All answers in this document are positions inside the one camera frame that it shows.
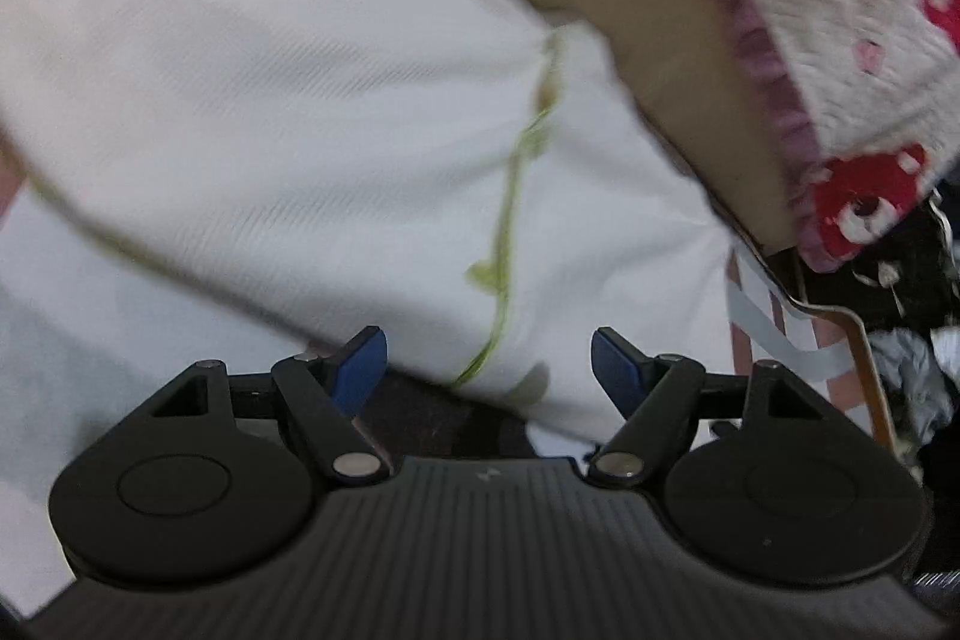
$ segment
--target white towel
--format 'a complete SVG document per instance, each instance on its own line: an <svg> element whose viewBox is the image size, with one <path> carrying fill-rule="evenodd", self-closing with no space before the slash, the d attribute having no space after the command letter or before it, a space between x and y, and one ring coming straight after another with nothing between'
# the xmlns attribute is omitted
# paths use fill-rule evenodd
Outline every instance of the white towel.
<svg viewBox="0 0 960 640"><path fill-rule="evenodd" d="M0 0L0 113L104 234L573 434L598 326L731 370L726 228L522 0Z"/></svg>

